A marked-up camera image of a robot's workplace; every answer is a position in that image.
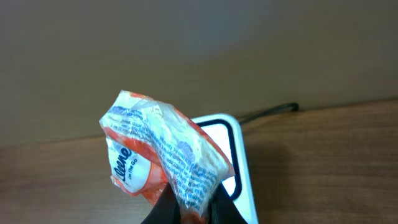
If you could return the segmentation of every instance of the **crumpled plastic packaging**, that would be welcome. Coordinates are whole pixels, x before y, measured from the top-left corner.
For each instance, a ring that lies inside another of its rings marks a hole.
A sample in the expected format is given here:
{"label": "crumpled plastic packaging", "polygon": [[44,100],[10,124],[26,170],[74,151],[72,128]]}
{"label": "crumpled plastic packaging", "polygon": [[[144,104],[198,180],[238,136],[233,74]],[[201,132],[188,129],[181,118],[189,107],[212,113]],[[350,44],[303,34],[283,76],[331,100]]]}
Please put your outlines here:
{"label": "crumpled plastic packaging", "polygon": [[99,123],[110,148],[112,181],[129,195],[161,192],[165,174],[182,212],[202,217],[218,184],[234,175],[214,141],[170,104],[122,90]]}

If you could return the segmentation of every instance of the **brown wood grain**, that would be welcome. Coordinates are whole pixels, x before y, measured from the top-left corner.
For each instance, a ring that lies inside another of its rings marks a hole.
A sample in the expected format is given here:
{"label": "brown wood grain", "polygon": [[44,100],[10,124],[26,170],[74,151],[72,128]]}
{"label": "brown wood grain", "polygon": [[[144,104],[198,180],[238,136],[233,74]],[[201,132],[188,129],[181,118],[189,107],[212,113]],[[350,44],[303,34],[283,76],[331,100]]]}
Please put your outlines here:
{"label": "brown wood grain", "polygon": [[[260,223],[398,223],[398,100],[243,126]],[[140,223],[104,138],[0,149],[0,223]]]}

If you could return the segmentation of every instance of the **black border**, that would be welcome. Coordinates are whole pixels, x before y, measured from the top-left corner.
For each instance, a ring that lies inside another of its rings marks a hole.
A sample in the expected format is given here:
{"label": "black border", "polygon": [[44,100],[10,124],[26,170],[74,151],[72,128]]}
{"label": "black border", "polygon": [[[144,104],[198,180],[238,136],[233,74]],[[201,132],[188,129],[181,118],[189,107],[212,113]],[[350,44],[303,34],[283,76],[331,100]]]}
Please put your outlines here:
{"label": "black border", "polygon": [[199,122],[196,124],[199,127],[209,126],[209,125],[213,125],[213,124],[223,124],[226,127],[226,129],[228,130],[232,163],[233,163],[233,167],[235,170],[235,190],[231,195],[231,199],[232,200],[237,199],[239,197],[239,195],[241,195],[241,192],[242,192],[242,182],[241,182],[241,176],[239,174],[238,158],[236,157],[235,138],[234,138],[234,131],[232,129],[232,126],[227,121],[225,121],[223,119],[213,119],[211,121],[204,121],[204,122]]}

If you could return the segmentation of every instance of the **wall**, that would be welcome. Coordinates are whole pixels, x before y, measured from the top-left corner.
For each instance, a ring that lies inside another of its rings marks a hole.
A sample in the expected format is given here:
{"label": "wall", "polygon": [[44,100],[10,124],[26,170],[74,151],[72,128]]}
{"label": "wall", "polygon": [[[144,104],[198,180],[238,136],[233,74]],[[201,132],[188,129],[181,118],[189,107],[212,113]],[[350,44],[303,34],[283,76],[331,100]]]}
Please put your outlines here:
{"label": "wall", "polygon": [[188,116],[398,96],[397,1],[1,1],[0,145],[101,134],[120,89]]}

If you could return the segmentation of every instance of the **white scale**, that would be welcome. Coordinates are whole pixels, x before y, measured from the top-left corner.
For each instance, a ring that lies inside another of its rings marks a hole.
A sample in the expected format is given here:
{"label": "white scale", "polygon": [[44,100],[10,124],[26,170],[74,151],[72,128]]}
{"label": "white scale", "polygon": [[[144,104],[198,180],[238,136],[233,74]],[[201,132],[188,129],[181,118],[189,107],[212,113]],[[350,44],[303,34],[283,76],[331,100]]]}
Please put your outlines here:
{"label": "white scale", "polygon": [[228,114],[211,114],[193,118],[221,148],[232,163],[236,175],[223,181],[236,208],[248,224],[259,223],[250,183],[248,162],[244,151],[241,126]]}

